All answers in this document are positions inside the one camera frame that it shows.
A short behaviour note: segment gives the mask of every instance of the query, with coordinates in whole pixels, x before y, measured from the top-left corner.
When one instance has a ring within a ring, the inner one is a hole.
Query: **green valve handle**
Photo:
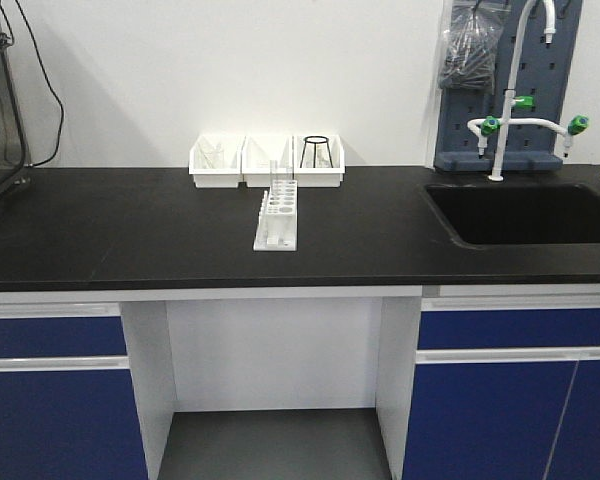
[[[531,95],[522,95],[514,98],[514,108],[533,108],[536,106],[536,102]]]
[[[500,120],[489,115],[480,125],[480,133],[483,137],[488,137],[492,133],[500,130]]]
[[[576,115],[569,123],[569,127],[567,131],[569,135],[578,135],[579,133],[584,132],[589,127],[589,117],[585,117],[584,115]]]

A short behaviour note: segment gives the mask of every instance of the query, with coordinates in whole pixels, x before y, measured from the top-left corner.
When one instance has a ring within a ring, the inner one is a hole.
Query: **plastic bag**
[[[511,8],[480,0],[457,0],[451,24],[443,32],[446,55],[438,75],[440,88],[493,93],[498,42]]]

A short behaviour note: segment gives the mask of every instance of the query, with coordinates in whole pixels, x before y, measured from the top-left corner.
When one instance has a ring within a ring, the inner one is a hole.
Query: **black sink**
[[[585,185],[425,188],[448,226],[466,243],[600,243],[600,194]]]

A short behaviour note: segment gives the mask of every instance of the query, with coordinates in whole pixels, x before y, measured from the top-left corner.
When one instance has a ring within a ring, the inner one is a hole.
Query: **gray floor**
[[[373,409],[176,413],[159,480],[389,480]]]

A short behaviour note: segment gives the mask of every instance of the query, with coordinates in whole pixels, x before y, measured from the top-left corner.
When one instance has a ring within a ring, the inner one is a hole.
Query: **plastic bin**
[[[237,188],[244,141],[244,135],[200,135],[189,151],[189,173],[196,187]]]
[[[323,135],[329,140],[329,151],[333,167],[314,168],[312,162],[307,161],[312,152],[305,150],[305,161],[302,162],[302,151],[305,137],[312,135],[294,136],[294,178],[298,187],[339,187],[344,178],[344,148],[339,135]]]
[[[271,162],[278,169],[293,168],[293,137],[290,135],[251,135],[245,139],[242,174],[248,187],[271,185]]]

